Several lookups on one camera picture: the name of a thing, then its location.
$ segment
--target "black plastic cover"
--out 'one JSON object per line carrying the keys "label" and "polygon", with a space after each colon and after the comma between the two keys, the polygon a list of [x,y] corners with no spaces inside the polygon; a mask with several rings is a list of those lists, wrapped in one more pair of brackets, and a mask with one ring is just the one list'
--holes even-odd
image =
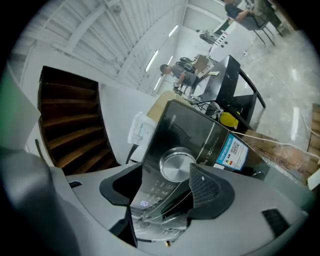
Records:
{"label": "black plastic cover", "polygon": [[204,170],[200,164],[190,164],[189,186],[193,195],[193,209],[189,210],[189,220],[211,220],[225,212],[235,199],[231,184],[212,172]]}

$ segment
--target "silver knob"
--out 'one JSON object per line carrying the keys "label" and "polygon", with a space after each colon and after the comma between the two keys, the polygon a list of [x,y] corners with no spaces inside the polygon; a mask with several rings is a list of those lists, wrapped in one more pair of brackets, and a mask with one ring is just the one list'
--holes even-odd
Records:
{"label": "silver knob", "polygon": [[175,147],[161,157],[160,172],[168,181],[183,182],[189,179],[190,164],[195,162],[190,150]]}

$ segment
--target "concrete floor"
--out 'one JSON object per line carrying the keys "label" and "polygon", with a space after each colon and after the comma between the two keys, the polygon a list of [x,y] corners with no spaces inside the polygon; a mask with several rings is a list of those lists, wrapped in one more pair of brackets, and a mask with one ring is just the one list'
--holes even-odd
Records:
{"label": "concrete floor", "polygon": [[[318,55],[302,31],[280,37],[271,24],[268,27],[274,34],[271,39],[275,46],[266,37],[263,37],[266,44],[257,38],[247,53],[237,59],[266,104],[263,110],[257,100],[250,124],[261,134],[307,150],[310,131],[299,108],[310,127],[312,103],[320,104]],[[240,79],[234,95],[248,94],[252,90]]]}

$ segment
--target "qr code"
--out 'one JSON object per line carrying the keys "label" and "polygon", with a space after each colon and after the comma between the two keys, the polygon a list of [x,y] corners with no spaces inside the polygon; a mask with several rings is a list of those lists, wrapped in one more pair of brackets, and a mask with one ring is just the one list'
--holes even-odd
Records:
{"label": "qr code", "polygon": [[233,142],[230,152],[236,155],[238,152],[238,149],[239,149],[239,143]]}

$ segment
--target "black vent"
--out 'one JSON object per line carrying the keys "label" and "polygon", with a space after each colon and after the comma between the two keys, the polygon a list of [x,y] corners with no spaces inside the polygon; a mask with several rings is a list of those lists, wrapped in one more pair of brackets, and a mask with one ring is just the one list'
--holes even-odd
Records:
{"label": "black vent", "polygon": [[200,172],[190,172],[189,184],[193,194],[193,208],[212,202],[219,194],[219,185]]}
{"label": "black vent", "polygon": [[289,224],[278,209],[264,210],[262,214],[276,238],[289,228]]}

